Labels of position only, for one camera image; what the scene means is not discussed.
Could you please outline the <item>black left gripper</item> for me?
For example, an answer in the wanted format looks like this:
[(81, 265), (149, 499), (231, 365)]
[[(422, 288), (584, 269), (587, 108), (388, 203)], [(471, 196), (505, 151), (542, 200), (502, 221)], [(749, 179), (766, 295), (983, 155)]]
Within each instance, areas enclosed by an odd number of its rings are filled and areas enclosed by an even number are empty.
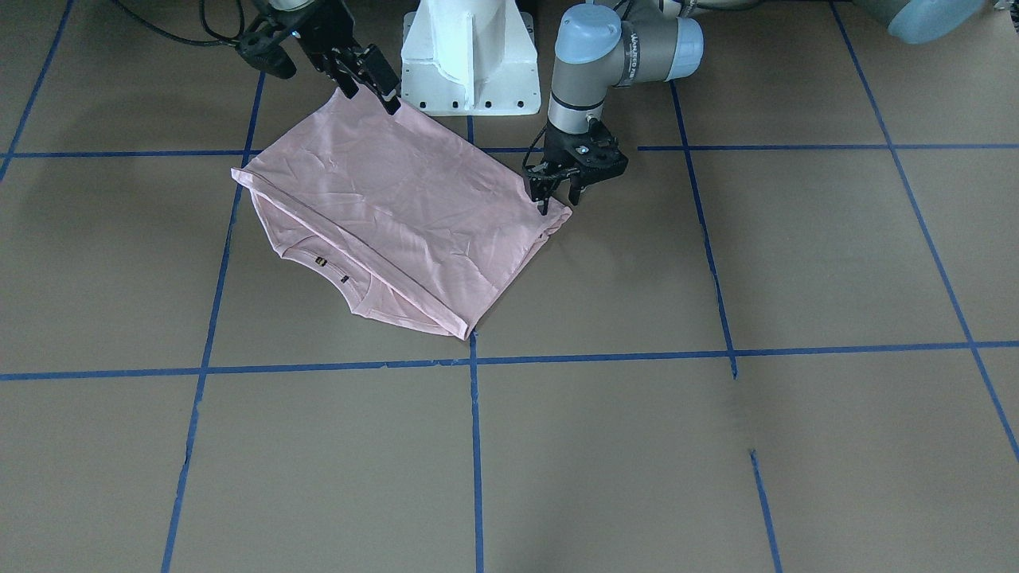
[(536, 164), (524, 162), (523, 175), (525, 191), (530, 200), (545, 216), (549, 214), (550, 201), (558, 185), (564, 181), (564, 170), (570, 169), (568, 200), (571, 206), (578, 206), (583, 193), (592, 185), (592, 171), (607, 163), (603, 144), (607, 141), (607, 128), (603, 123), (589, 123), (586, 131), (574, 134), (561, 131), (552, 123), (545, 126), (543, 161)]

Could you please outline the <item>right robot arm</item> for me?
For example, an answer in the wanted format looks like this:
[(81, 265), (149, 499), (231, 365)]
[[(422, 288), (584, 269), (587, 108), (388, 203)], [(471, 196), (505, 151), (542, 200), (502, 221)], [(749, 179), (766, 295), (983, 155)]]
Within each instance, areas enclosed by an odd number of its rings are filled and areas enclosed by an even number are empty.
[(345, 1), (258, 1), (261, 23), (242, 45), (256, 56), (267, 75), (291, 79), (294, 61), (283, 47), (292, 37), (322, 75), (333, 80), (346, 98), (367, 91), (389, 115), (400, 109), (400, 77), (375, 44), (354, 36), (353, 12)]

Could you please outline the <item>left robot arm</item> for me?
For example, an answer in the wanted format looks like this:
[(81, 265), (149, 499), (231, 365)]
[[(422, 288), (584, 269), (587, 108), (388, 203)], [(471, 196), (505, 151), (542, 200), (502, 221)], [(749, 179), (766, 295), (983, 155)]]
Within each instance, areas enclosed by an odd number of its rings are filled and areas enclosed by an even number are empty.
[(602, 120), (607, 92), (647, 81), (691, 76), (704, 54), (694, 11), (735, 12), (734, 1), (588, 1), (564, 12), (554, 47), (545, 127), (536, 135), (542, 157), (524, 161), (525, 192), (549, 213), (558, 186), (576, 205), (590, 185), (621, 177), (627, 156)]

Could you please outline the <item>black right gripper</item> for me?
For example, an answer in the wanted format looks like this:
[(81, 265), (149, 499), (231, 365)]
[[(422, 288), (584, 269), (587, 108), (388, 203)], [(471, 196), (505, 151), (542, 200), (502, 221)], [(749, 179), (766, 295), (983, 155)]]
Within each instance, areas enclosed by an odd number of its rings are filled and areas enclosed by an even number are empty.
[(353, 51), (354, 18), (343, 1), (312, 1), (294, 11), (298, 43), (313, 66), (352, 99), (367, 87), (389, 115), (400, 109), (400, 77), (377, 45)]

